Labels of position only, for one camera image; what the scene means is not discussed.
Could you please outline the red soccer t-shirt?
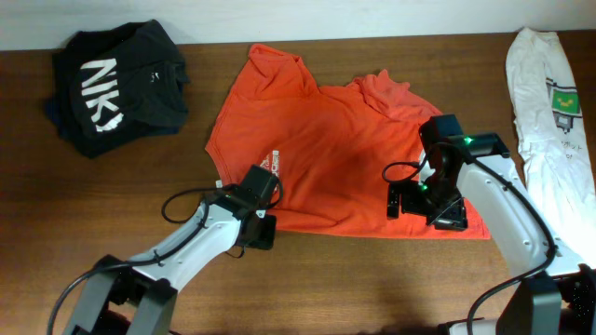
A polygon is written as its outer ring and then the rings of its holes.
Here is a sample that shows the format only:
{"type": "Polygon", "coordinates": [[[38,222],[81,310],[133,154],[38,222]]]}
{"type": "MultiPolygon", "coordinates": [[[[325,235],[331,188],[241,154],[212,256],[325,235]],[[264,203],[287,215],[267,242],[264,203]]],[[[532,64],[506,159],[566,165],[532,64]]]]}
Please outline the red soccer t-shirt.
{"type": "Polygon", "coordinates": [[[297,55],[251,46],[206,145],[221,180],[258,166],[279,177],[274,207],[283,231],[397,239],[480,239],[490,233],[474,208],[462,232],[411,214],[386,215],[387,183],[423,154],[418,130],[439,114],[387,71],[344,86],[321,86],[297,55]]]}

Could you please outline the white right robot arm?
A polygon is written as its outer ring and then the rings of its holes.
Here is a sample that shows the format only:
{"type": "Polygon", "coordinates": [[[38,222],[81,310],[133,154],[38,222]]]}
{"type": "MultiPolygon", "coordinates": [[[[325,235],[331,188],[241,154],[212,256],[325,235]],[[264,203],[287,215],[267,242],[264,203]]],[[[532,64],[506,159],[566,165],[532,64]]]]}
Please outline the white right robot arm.
{"type": "Polygon", "coordinates": [[[424,181],[389,184],[387,203],[426,218],[438,229],[461,230],[469,202],[505,259],[510,279],[475,300],[441,334],[594,334],[595,268],[555,235],[520,182],[509,151],[494,133],[426,140],[424,181]]]}

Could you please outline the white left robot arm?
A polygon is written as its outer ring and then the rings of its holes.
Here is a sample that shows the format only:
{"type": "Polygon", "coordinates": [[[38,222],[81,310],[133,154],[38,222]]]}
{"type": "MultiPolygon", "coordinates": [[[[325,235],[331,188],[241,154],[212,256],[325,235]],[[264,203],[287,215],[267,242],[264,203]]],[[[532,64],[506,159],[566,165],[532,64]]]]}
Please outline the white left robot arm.
{"type": "Polygon", "coordinates": [[[230,248],[273,246],[278,198],[269,184],[208,189],[195,212],[156,246],[126,261],[107,255],[61,293],[47,332],[67,296],[83,288],[64,329],[67,334],[168,334],[183,288],[230,248]]]}

